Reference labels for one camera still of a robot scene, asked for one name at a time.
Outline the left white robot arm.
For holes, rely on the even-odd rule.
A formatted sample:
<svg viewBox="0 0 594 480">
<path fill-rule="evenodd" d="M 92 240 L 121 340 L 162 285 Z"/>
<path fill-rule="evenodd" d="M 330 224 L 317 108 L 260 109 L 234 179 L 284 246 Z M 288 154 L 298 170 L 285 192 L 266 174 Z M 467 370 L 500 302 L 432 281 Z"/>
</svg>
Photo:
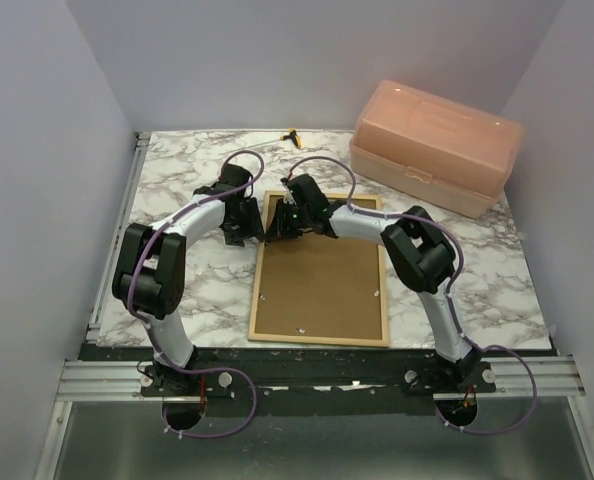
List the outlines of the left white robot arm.
<svg viewBox="0 0 594 480">
<path fill-rule="evenodd" d="M 179 312 L 187 251 L 216 230 L 228 246 L 263 239 L 258 202 L 248 192 L 255 180 L 247 169 L 227 164 L 215 183 L 196 189 L 176 212 L 152 225 L 132 223 L 125 230 L 112 295 L 144 325 L 154 360 L 167 366 L 164 382 L 178 395 L 191 393 L 199 380 L 192 365 L 195 346 Z"/>
</svg>

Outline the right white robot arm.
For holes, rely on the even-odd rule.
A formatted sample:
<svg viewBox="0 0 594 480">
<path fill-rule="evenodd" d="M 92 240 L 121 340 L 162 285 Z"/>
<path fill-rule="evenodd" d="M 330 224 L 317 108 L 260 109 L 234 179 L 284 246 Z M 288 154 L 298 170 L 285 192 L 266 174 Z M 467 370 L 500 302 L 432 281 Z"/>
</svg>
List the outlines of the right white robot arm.
<svg viewBox="0 0 594 480">
<path fill-rule="evenodd" d="M 313 232 L 384 247 L 398 279 L 423 305 L 439 357 L 439 384 L 451 392 L 470 384 L 480 355 L 460 331 L 460 312 L 451 299 L 456 250 L 427 211 L 414 206 L 398 215 L 360 208 L 350 200 L 330 200 L 308 174 L 281 183 L 285 195 L 276 204 L 266 241 Z"/>
</svg>

